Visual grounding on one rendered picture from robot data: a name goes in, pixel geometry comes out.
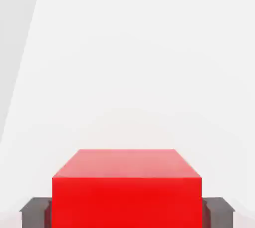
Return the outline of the small red cube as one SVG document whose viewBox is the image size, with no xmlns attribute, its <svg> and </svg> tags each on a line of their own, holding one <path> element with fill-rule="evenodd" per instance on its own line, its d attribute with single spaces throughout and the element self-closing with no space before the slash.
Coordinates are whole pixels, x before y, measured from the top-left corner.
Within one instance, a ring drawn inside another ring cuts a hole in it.
<svg viewBox="0 0 255 228">
<path fill-rule="evenodd" d="M 52 178 L 52 228 L 202 228 L 201 176 L 175 150 L 79 150 Z"/>
</svg>

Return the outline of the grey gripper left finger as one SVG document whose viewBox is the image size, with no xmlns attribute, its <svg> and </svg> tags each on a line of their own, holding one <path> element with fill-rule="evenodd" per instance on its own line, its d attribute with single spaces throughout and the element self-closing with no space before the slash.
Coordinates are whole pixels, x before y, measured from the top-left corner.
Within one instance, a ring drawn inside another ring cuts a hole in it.
<svg viewBox="0 0 255 228">
<path fill-rule="evenodd" d="M 4 214 L 4 228 L 52 228 L 52 199 L 34 197 L 18 212 Z"/>
</svg>

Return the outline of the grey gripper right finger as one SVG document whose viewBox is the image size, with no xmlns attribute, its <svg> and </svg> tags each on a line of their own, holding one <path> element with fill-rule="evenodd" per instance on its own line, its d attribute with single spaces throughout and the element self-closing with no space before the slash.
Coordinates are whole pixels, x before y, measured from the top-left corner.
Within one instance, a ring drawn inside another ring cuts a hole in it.
<svg viewBox="0 0 255 228">
<path fill-rule="evenodd" d="M 202 228 L 251 228 L 251 218 L 238 213 L 224 198 L 203 198 Z"/>
</svg>

